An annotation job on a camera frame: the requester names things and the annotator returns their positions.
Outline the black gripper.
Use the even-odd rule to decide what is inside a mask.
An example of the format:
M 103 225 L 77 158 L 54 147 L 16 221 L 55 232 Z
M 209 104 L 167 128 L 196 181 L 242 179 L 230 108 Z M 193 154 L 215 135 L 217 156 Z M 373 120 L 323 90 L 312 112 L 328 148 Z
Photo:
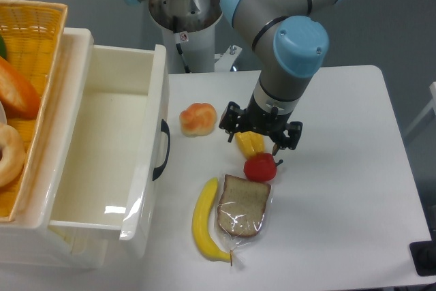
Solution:
M 272 138 L 272 154 L 279 150 L 294 150 L 300 140 L 303 124 L 289 121 L 299 98 L 284 101 L 267 95 L 263 91 L 254 91 L 246 108 L 235 102 L 229 102 L 224 110 L 219 128 L 228 135 L 228 142 L 238 132 L 255 132 Z

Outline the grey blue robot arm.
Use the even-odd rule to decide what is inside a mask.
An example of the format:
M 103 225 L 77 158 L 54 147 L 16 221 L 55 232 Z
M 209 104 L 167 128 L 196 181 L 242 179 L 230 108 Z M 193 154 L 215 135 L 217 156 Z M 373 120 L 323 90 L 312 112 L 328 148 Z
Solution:
M 215 63 L 215 25 L 226 19 L 263 69 L 246 108 L 230 102 L 219 126 L 229 136 L 253 131 L 274 150 L 295 149 L 302 123 L 291 122 L 299 99 L 328 51 L 326 30 L 311 13 L 342 0 L 125 0 L 147 2 L 161 29 L 172 73 L 210 72 Z

